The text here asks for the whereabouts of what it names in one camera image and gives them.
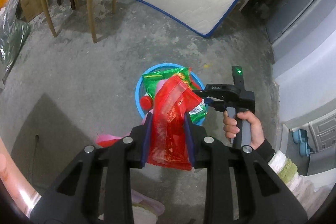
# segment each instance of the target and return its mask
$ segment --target red plastic bag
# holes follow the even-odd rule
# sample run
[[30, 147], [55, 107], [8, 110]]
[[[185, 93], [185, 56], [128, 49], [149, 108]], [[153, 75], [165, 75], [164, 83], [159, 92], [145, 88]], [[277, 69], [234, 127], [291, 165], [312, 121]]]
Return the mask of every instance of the red plastic bag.
[[193, 110], [201, 101], [177, 75], [164, 83], [154, 97], [148, 163], [191, 170], [182, 126], [184, 113]]

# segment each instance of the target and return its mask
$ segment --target pink object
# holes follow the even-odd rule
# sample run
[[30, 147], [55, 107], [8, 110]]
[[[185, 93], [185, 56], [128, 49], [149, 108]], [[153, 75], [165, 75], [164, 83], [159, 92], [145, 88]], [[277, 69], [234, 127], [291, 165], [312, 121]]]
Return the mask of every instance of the pink object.
[[162, 215], [163, 212], [165, 211], [165, 206], [161, 202], [149, 198], [143, 194], [140, 194], [139, 192], [133, 189], [131, 189], [131, 194], [132, 194], [132, 203], [140, 203], [152, 207], [157, 216]]
[[145, 117], [142, 119], [141, 124], [145, 124], [146, 118], [147, 118], [147, 114], [146, 114]]
[[102, 146], [102, 147], [108, 147], [118, 140], [120, 140], [123, 137], [118, 137], [118, 136], [113, 136], [110, 134], [103, 134], [99, 135], [98, 138], [96, 139], [96, 144]]
[[160, 80], [160, 81], [156, 84], [155, 95], [158, 93], [158, 91], [162, 88], [163, 84], [164, 84], [167, 80], [168, 80], [168, 79]]

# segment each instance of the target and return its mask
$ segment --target concrete floor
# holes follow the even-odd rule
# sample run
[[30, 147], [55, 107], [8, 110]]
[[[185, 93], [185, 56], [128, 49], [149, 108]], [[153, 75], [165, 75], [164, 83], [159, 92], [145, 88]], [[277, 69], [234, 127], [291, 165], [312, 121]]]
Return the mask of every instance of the concrete floor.
[[[35, 185], [49, 185], [97, 134], [122, 136], [139, 125], [134, 89], [152, 65], [191, 66], [204, 84], [232, 84], [231, 66], [243, 67], [245, 86], [256, 95], [256, 115], [274, 145], [278, 89], [272, 79], [273, 54], [262, 25], [233, 10], [209, 39], [201, 38], [162, 13], [135, 0], [94, 0], [100, 42], [93, 44], [85, 0], [77, 11], [69, 0], [51, 16], [60, 30], [54, 38], [44, 15], [33, 31], [0, 95], [0, 134], [22, 173], [29, 177], [34, 136], [40, 141], [33, 171]], [[224, 138], [222, 114], [209, 110], [209, 135]], [[147, 165], [131, 173], [132, 188], [166, 206], [158, 223], [202, 223], [206, 170], [185, 172]]]

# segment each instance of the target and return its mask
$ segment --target wall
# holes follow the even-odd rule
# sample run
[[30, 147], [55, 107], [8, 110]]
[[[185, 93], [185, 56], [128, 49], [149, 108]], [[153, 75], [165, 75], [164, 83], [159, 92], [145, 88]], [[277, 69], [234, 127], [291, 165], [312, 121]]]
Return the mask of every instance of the wall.
[[[275, 78], [308, 56], [334, 31], [328, 15], [335, 6], [336, 0], [314, 0], [293, 26], [272, 44], [277, 62], [273, 68]], [[308, 35], [316, 28], [323, 31], [315, 32], [315, 36]]]
[[[280, 121], [300, 117], [336, 98], [335, 22], [336, 8], [305, 39], [313, 41], [314, 37], [323, 37], [326, 33], [327, 38], [300, 62], [276, 77], [279, 85]], [[290, 53], [294, 54], [295, 51], [300, 51], [300, 48], [295, 47]]]

